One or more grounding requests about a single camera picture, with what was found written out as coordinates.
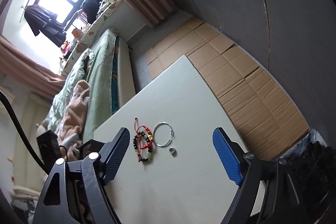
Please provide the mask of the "plush toy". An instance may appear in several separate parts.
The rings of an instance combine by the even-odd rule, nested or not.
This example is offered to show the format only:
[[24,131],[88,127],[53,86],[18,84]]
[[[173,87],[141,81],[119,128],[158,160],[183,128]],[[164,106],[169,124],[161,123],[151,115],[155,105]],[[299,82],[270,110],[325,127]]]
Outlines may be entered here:
[[39,137],[48,131],[49,122],[50,120],[46,118],[41,122],[41,124],[36,124],[36,128],[37,128],[36,137]]

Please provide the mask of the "pink fleece blanket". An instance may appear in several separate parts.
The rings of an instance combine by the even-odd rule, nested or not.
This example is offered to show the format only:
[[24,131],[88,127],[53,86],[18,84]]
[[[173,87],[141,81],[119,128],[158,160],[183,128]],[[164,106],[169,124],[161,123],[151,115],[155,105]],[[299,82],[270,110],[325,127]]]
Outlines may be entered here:
[[58,144],[61,155],[66,161],[76,161],[83,145],[83,130],[87,117],[90,86],[80,80],[73,89],[73,94],[66,107],[65,114],[57,127]]

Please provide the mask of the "flattened cardboard on floor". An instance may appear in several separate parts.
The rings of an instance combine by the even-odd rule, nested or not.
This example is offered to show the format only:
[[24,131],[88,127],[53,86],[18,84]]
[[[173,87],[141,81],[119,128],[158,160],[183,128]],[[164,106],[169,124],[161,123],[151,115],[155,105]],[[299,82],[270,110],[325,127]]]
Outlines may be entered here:
[[234,42],[192,17],[145,53],[155,79],[186,56],[218,99],[247,148],[275,159],[300,141],[309,126],[269,73]]

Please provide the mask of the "silver bangle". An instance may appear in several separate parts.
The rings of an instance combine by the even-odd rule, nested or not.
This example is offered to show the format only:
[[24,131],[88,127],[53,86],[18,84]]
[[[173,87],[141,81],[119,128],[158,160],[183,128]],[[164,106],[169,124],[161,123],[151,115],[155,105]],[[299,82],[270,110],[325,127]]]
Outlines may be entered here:
[[174,139],[174,130],[167,122],[159,122],[153,130],[154,143],[157,147],[163,148],[171,145]]

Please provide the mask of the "light green quilt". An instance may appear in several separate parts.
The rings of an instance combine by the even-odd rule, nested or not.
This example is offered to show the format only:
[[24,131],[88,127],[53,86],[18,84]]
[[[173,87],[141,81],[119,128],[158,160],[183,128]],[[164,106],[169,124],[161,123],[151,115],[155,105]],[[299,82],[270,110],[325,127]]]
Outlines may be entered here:
[[47,129],[56,131],[58,124],[64,117],[66,107],[69,104],[74,87],[80,80],[86,80],[94,58],[94,53],[87,48],[74,63],[70,73],[68,74],[62,90],[56,94],[53,99],[49,113],[46,116],[48,120]]

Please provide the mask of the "pink left curtain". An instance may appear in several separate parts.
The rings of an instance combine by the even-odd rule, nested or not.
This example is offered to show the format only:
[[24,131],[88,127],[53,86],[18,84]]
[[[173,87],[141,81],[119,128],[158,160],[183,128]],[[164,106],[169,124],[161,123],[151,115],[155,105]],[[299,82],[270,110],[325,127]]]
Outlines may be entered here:
[[64,87],[66,78],[36,63],[1,36],[1,72],[52,100]]

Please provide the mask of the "bed with green sheet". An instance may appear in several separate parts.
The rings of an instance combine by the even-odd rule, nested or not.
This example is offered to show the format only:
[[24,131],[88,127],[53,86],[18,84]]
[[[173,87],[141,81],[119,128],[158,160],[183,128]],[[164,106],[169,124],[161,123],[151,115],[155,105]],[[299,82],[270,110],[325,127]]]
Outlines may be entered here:
[[116,31],[105,30],[89,49],[94,58],[85,80],[90,94],[83,141],[135,96],[129,47]]

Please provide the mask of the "orange item on sill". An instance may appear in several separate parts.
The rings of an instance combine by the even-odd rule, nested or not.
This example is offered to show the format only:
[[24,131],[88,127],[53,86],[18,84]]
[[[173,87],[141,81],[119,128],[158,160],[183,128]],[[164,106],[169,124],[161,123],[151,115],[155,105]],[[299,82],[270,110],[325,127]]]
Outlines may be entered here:
[[73,35],[77,40],[80,40],[81,37],[82,37],[82,35],[83,35],[83,33],[82,33],[81,30],[79,30],[79,29],[77,29],[77,28],[74,28],[74,29],[72,30],[72,35]]

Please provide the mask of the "dark hanging clothes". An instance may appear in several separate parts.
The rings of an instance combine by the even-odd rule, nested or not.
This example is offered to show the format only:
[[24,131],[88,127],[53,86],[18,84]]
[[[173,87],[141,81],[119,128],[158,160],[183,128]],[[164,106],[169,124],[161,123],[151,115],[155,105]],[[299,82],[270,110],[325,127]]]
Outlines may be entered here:
[[53,12],[34,4],[26,7],[24,17],[34,36],[42,33],[58,47],[65,42],[64,27]]

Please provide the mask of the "patterned window seat cushion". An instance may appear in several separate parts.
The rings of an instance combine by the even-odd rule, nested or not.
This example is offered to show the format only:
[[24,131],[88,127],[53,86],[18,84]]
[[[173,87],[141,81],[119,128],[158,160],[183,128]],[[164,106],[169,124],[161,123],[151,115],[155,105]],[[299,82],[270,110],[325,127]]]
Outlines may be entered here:
[[100,15],[90,24],[84,34],[81,36],[80,40],[76,43],[73,51],[68,57],[67,61],[61,63],[60,74],[67,76],[73,65],[79,59],[80,55],[93,45],[94,39],[97,37],[98,32],[101,30],[103,24],[107,21],[109,17],[113,15],[116,9],[122,4],[123,0],[104,0],[102,8],[99,10]]

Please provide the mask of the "dark bundle on sill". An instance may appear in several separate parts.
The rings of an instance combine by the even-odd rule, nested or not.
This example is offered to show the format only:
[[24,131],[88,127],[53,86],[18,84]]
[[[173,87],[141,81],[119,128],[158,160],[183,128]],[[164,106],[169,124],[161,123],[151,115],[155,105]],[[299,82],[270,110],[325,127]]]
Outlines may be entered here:
[[92,24],[96,20],[97,13],[100,9],[101,0],[84,0],[81,5],[82,10],[87,15],[87,21]]

